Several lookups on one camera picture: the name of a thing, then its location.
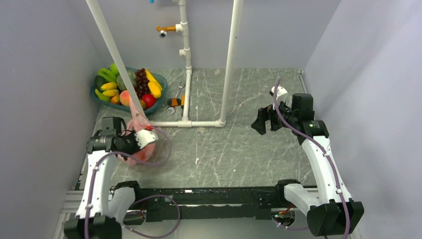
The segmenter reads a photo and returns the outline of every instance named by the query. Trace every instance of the pink mesh bag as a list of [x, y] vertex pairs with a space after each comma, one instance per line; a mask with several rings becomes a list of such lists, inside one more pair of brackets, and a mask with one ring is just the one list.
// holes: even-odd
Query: pink mesh bag
[[[146, 118], [144, 118], [139, 113], [139, 111], [136, 109], [135, 105], [133, 104], [132, 99], [130, 99], [130, 101], [129, 101], [129, 107], [130, 107], [130, 112], [132, 113], [132, 119], [129, 120], [129, 122], [127, 123], [127, 129], [128, 130], [135, 130], [135, 131], [140, 131], [140, 130], [146, 129], [146, 128], [151, 129], [150, 123], [148, 122], [148, 120]], [[142, 160], [143, 162], [145, 162], [146, 160], [148, 160], [152, 156], [152, 153], [154, 152], [154, 147], [155, 147], [154, 143], [149, 144], [145, 148], [143, 148], [140, 151], [138, 151], [137, 153], [133, 154], [133, 156], [135, 156], [139, 160]], [[124, 160], [121, 155], [118, 155], [117, 157], [121, 161], [129, 164], [130, 166], [135, 165], [137, 163], [134, 159], [131, 159], [131, 158]]]

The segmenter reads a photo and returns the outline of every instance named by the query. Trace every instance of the wrench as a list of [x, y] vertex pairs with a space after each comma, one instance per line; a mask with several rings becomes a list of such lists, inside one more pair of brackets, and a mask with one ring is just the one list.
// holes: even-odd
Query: wrench
[[[186, 82], [180, 82], [177, 85], [177, 92], [176, 92], [176, 96], [175, 96], [176, 99], [179, 97], [180, 92], [182, 92], [183, 87], [185, 87], [185, 84], [186, 84]], [[168, 112], [168, 111], [171, 111], [170, 112], [170, 115], [172, 115], [172, 114], [174, 114], [174, 112], [176, 111], [176, 109], [173, 106], [169, 106], [166, 109], [166, 112]]]

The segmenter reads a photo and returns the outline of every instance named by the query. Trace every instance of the teal basket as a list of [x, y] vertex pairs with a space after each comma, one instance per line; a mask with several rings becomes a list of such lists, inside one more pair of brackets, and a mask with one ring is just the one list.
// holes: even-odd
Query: teal basket
[[[137, 69], [130, 68], [130, 67], [126, 67], [126, 70], [128, 70], [128, 71], [137, 71]], [[157, 102], [155, 102], [155, 104], [151, 108], [149, 108], [147, 110], [144, 110], [145, 115], [147, 115], [147, 116], [152, 115], [155, 111], [157, 111], [157, 109], [161, 105], [165, 105], [166, 104], [166, 102], [165, 102], [166, 99], [165, 98], [166, 98], [167, 88], [168, 88], [166, 78], [164, 78], [163, 76], [158, 75], [158, 74], [154, 74], [154, 73], [151, 73], [151, 74], [160, 83], [161, 87], [163, 88], [163, 91], [161, 92], [161, 97], [157, 99]], [[129, 107], [122, 106], [122, 105], [112, 104], [110, 102], [105, 102], [105, 101], [102, 101], [102, 100], [98, 99], [97, 95], [95, 94], [95, 87], [94, 86], [92, 86], [90, 94], [91, 94], [91, 98], [93, 98], [94, 101], [96, 101], [96, 102], [98, 102], [98, 103], [100, 103], [102, 105], [109, 106], [111, 108], [115, 108], [115, 109], [118, 109], [118, 110], [130, 112], [130, 108]]]

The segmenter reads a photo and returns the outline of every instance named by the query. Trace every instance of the green apple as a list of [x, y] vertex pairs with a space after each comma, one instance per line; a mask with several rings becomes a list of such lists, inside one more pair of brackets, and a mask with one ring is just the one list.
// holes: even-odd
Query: green apple
[[115, 75], [115, 76], [118, 76], [119, 75], [119, 72], [118, 72], [118, 69], [117, 69], [117, 66], [116, 66], [116, 64], [115, 63], [113, 63], [111, 66], [110, 66], [110, 71]]

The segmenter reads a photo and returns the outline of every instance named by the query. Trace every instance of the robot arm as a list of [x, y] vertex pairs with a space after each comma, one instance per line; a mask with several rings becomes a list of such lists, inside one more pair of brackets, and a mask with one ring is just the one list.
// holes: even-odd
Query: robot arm
[[[140, 187], [136, 181], [123, 182], [116, 185], [114, 196], [108, 202], [110, 180], [117, 161], [115, 154], [108, 155], [96, 169], [100, 159], [111, 151], [134, 154], [147, 145], [157, 141], [153, 131], [131, 131], [122, 135], [121, 124], [123, 119], [109, 117], [102, 119], [102, 130], [90, 138], [87, 143], [88, 175], [85, 183], [81, 204], [76, 212], [75, 219], [65, 223], [64, 233], [68, 239], [84, 238], [84, 220], [87, 207], [90, 208], [89, 234], [96, 239], [121, 238], [121, 223], [128, 208], [139, 200]], [[92, 174], [96, 170], [96, 180], [91, 183]], [[88, 205], [88, 195], [92, 191], [92, 203]]]
[[[279, 90], [277, 89], [277, 101], [279, 101]], [[287, 91], [282, 88], [282, 95]], [[333, 170], [326, 156], [330, 156], [332, 163], [337, 170], [334, 158], [331, 154], [328, 130], [321, 120], [314, 120], [313, 98], [309, 94], [293, 94], [292, 106], [288, 107], [282, 97], [279, 111], [283, 119], [293, 128], [313, 138], [324, 147], [327, 154], [324, 155], [320, 148], [311, 140], [293, 132], [298, 137], [298, 142], [304, 149], [316, 179], [318, 187], [318, 198], [313, 197], [297, 180], [280, 180], [276, 189], [281, 198], [293, 203], [303, 214], [306, 215], [308, 227], [314, 236], [342, 235], [345, 230], [345, 212], [341, 204], [339, 190], [336, 187], [336, 180]], [[265, 122], [271, 123], [271, 131], [277, 131], [287, 127], [279, 119], [274, 105], [269, 105], [258, 110], [258, 117], [251, 125], [260, 134], [266, 133]], [[354, 202], [349, 191], [345, 187], [340, 175], [337, 175], [340, 182], [340, 190], [346, 201], [350, 217], [350, 231], [352, 233], [364, 209], [361, 202]]]

